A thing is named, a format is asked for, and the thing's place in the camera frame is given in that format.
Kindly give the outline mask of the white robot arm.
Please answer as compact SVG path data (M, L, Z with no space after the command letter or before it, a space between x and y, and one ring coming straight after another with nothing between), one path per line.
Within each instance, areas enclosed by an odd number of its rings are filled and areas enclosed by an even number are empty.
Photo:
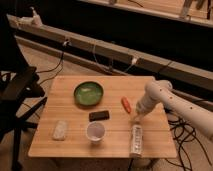
M136 112L139 116L145 116L158 103L175 111L213 142L213 113L173 94L172 84L167 80L154 80L145 85L145 94L136 103Z

